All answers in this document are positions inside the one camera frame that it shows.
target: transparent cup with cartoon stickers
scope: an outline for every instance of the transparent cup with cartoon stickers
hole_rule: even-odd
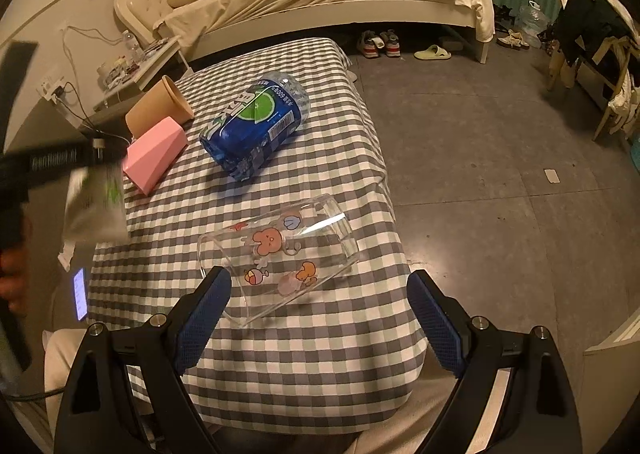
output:
[[[231,274],[225,316],[241,328],[346,271],[359,255],[344,212],[327,194],[198,239],[203,277],[214,266]]]

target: tablecloth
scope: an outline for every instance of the tablecloth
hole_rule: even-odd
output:
[[[188,147],[150,197],[126,181],[131,243],[99,245],[89,317],[110,329],[167,313],[202,279],[198,236],[283,205],[330,193],[362,259],[344,275],[233,329],[222,318],[182,380],[209,423],[288,434],[342,434],[385,420],[408,398],[426,340],[406,300],[408,266],[385,163],[364,102],[334,41],[313,38],[235,57],[177,82],[193,107]],[[217,112],[262,73],[287,72],[309,94],[305,124],[251,180],[238,183],[198,142]],[[146,399],[130,369],[134,394]]]

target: pink box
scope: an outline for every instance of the pink box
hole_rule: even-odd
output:
[[[148,196],[186,145],[180,124],[164,118],[129,146],[122,170]]]

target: clear plastic bottle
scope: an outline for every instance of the clear plastic bottle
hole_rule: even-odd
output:
[[[129,30],[125,30],[122,33],[122,40],[127,50],[129,50],[133,62],[139,64],[145,58],[145,52],[140,48],[140,43],[138,43],[136,37]]]
[[[249,179],[306,120],[310,104],[300,82],[268,72],[223,108],[200,142],[230,176]]]

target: metal screw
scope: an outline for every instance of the metal screw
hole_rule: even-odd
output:
[[[104,324],[102,322],[96,322],[89,326],[89,335],[97,337],[104,330]]]
[[[536,337],[543,340],[548,339],[551,336],[551,333],[549,333],[549,330],[546,329],[544,326],[536,326],[535,328],[533,328],[533,333],[536,334]]]
[[[477,329],[487,329],[489,327],[489,319],[485,318],[485,317],[473,317],[473,319],[471,319],[471,324],[474,325],[474,328]]]
[[[159,328],[166,322],[166,315],[164,313],[156,313],[149,319],[149,324],[155,328]]]

